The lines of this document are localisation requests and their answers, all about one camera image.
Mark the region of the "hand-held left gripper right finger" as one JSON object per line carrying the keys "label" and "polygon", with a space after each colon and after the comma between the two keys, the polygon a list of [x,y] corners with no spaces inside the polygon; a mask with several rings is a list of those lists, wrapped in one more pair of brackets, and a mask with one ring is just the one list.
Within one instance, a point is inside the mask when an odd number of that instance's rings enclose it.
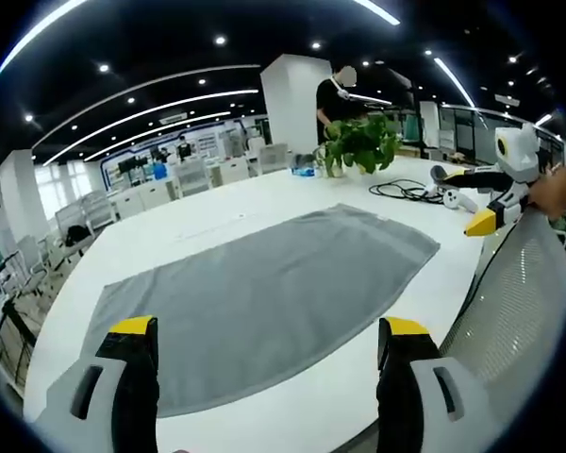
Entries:
{"label": "hand-held left gripper right finger", "polygon": [[379,452],[484,452],[496,422],[482,382],[415,321],[378,322]]}

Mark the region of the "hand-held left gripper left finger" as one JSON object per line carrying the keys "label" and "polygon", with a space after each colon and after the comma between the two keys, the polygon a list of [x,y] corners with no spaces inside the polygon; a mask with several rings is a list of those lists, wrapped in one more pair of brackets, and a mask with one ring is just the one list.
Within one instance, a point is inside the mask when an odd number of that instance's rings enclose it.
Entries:
{"label": "hand-held left gripper left finger", "polygon": [[56,452],[156,452],[158,319],[111,327],[48,389],[34,429]]}

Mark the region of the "person's right hand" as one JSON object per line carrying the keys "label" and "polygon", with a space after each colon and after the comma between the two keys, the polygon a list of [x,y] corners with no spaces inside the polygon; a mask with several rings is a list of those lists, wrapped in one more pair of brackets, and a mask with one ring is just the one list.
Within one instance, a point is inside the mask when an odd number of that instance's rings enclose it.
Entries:
{"label": "person's right hand", "polygon": [[555,221],[566,212],[566,166],[541,176],[529,189],[529,203]]}

